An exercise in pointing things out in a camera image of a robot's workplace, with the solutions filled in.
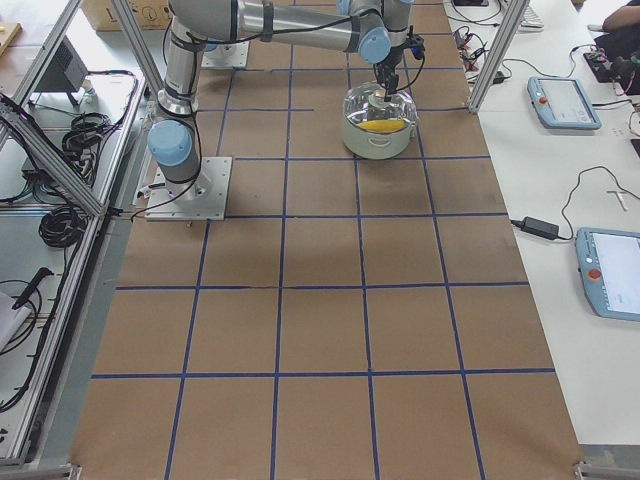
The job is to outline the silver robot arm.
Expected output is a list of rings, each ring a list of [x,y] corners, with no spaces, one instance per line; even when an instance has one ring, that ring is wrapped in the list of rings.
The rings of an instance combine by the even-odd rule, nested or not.
[[[422,41],[408,1],[336,13],[272,1],[173,1],[159,108],[187,146],[194,118],[226,120],[223,148],[281,160],[290,179],[325,164],[414,161],[417,112],[397,66]]]

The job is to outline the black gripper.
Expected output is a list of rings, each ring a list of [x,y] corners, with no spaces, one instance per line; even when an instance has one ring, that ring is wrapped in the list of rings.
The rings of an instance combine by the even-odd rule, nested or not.
[[[389,54],[374,65],[374,75],[378,85],[383,88],[383,101],[389,103],[398,90],[399,76],[396,67],[403,57],[403,49],[392,47]]]

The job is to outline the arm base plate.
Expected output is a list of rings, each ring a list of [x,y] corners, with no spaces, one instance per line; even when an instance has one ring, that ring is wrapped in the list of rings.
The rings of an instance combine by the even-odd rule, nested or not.
[[[230,45],[208,44],[205,47],[201,67],[209,70],[243,70],[246,68],[249,42]]]
[[[231,157],[204,157],[195,183],[178,185],[167,182],[157,167],[154,182],[161,186],[149,191],[143,217],[148,221],[224,220],[231,170]]]

